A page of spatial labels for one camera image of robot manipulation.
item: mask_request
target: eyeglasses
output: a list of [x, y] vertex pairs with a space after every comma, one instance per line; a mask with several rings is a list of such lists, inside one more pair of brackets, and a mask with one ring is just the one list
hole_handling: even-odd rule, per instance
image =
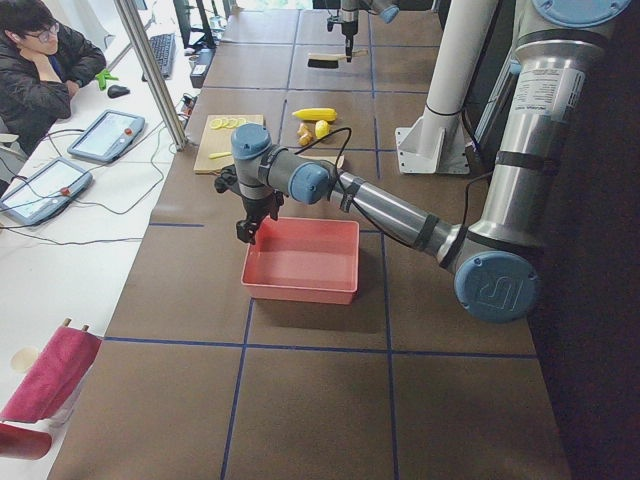
[[25, 33], [27, 37], [33, 37], [40, 40], [40, 43], [47, 43], [51, 40], [51, 35], [58, 35], [60, 31], [60, 24], [58, 22], [51, 25], [48, 29], [40, 32], [38, 35], [31, 35], [30, 33]]

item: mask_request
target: black jacket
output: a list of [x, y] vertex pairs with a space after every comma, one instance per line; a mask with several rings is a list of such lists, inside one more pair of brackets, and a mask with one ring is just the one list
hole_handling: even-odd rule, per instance
[[54, 56], [63, 83], [40, 81], [33, 62], [22, 58], [15, 43], [0, 32], [0, 117], [11, 133], [20, 136], [18, 142], [27, 155], [33, 153], [56, 120], [71, 116], [71, 99], [64, 82], [73, 80], [84, 86], [106, 64], [98, 47], [64, 25], [60, 25]]

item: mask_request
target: black keyboard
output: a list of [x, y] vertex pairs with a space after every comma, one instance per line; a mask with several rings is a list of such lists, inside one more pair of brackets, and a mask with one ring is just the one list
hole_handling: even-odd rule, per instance
[[156, 62], [160, 68], [160, 73], [164, 78], [171, 76], [171, 70], [173, 69], [173, 60], [176, 56], [176, 40], [173, 33], [163, 33], [161, 35], [154, 35], [149, 38], [151, 44], [151, 50], [153, 51]]

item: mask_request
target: white desk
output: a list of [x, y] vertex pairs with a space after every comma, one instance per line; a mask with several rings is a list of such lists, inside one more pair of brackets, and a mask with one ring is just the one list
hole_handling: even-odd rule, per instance
[[[189, 80], [187, 59], [176, 54], [173, 74], [167, 86], [174, 103], [183, 93], [197, 94]], [[72, 100], [72, 116], [57, 122], [51, 132], [67, 128], [85, 129], [105, 109], [111, 108], [142, 115], [147, 120], [145, 130], [136, 139], [144, 138], [161, 122], [161, 116], [146, 83], [135, 52], [129, 51], [113, 68], [118, 81], [108, 85], [125, 85], [129, 95], [117, 99], [107, 97], [97, 82], [81, 89]], [[75, 135], [54, 137], [63, 156], [71, 158], [67, 146]], [[109, 166], [92, 171], [93, 185], [79, 200], [106, 204], [124, 211], [135, 203], [161, 175], [150, 160], [157, 148], [154, 163], [166, 175], [173, 160], [174, 148], [166, 130], [158, 129], [129, 154]], [[45, 140], [21, 170], [29, 176], [52, 158], [57, 157], [51, 142]], [[85, 168], [95, 164], [72, 159]], [[98, 206], [72, 204], [60, 216], [36, 228], [22, 229], [27, 234], [57, 242], [87, 242], [98, 239], [141, 238], [147, 228], [162, 182], [135, 208], [124, 215], [115, 215]], [[15, 225], [0, 214], [0, 222]], [[4, 406], [22, 381], [23, 375], [10, 368], [16, 351], [25, 346], [42, 349], [65, 318], [71, 326], [89, 325], [89, 331], [104, 335], [120, 292], [140, 245], [139, 240], [90, 245], [51, 245], [9, 231], [0, 233], [0, 265], [4, 285], [0, 289], [0, 404]], [[0, 478], [12, 480], [43, 480], [57, 456], [66, 425], [54, 427], [44, 420], [35, 425], [22, 425], [34, 430], [49, 431], [54, 444], [40, 460], [0, 458]]]

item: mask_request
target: red towel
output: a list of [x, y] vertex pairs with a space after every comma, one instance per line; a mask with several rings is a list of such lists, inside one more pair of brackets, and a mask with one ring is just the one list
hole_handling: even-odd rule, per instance
[[90, 333], [59, 327], [0, 412], [0, 420], [35, 423], [51, 417], [93, 363], [100, 343]]

